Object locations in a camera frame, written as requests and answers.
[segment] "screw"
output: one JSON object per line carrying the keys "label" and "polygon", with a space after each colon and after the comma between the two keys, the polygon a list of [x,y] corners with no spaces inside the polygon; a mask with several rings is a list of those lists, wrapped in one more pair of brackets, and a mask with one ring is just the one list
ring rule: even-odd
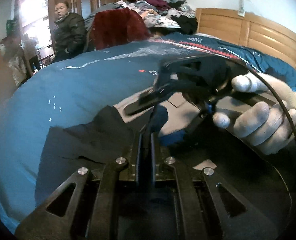
{"label": "screw", "polygon": [[118,164],[124,164],[126,162],[126,158],[124,157],[119,157],[116,159],[116,163]]}
{"label": "screw", "polygon": [[203,173],[204,173],[205,175],[207,175],[207,176],[211,176],[211,175],[214,174],[214,170],[211,169],[211,168],[205,168],[205,169],[203,170]]}
{"label": "screw", "polygon": [[88,172],[88,169],[85,168],[85,167],[82,167],[82,168],[80,168],[80,169],[78,170],[78,173],[79,173],[80,175],[85,175],[87,172]]}
{"label": "screw", "polygon": [[167,164],[174,164],[176,162],[176,159],[174,157],[168,157],[165,161]]}

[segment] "gloved hand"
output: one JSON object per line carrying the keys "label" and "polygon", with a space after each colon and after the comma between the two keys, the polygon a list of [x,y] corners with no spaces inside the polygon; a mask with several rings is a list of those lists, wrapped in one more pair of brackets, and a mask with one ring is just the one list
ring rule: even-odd
{"label": "gloved hand", "polygon": [[[263,77],[280,96],[289,114],[296,125],[296,92],[283,81],[266,74],[259,74]],[[237,76],[232,79],[232,87],[240,92],[266,92],[270,95],[270,90],[253,74]],[[288,139],[292,129],[280,104],[275,104],[271,109],[265,102],[259,102],[249,110],[241,114],[236,120],[232,113],[216,112],[213,115],[213,122],[220,128],[230,128],[229,130],[238,138],[250,145],[257,147],[266,155],[277,153],[285,147],[292,135]]]}

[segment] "black jacket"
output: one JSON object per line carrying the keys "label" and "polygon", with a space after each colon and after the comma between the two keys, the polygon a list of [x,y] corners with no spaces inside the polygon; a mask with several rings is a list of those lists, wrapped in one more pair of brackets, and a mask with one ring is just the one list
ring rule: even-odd
{"label": "black jacket", "polygon": [[70,13],[55,23],[57,24],[54,30],[56,52],[67,49],[71,54],[82,53],[86,43],[84,19],[79,14]]}

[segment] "red cloth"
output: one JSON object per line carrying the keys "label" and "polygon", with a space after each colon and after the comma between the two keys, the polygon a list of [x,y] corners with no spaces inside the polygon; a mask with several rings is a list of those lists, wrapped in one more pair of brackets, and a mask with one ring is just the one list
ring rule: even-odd
{"label": "red cloth", "polygon": [[156,7],[159,11],[171,9],[171,6],[164,0],[146,0],[146,2]]}
{"label": "red cloth", "polygon": [[96,50],[148,39],[143,19],[129,8],[99,12],[93,22],[91,38]]}

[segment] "blue blanket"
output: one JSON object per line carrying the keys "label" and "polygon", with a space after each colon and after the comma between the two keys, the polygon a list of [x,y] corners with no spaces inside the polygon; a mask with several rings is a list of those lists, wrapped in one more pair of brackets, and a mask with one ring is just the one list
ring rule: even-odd
{"label": "blue blanket", "polygon": [[0,218],[11,232],[36,208],[36,177],[49,128],[88,123],[106,105],[152,86],[161,59],[199,50],[185,42],[235,51],[257,71],[270,71],[296,91],[296,71],[281,60],[179,33],[51,64],[15,92],[0,119]]}

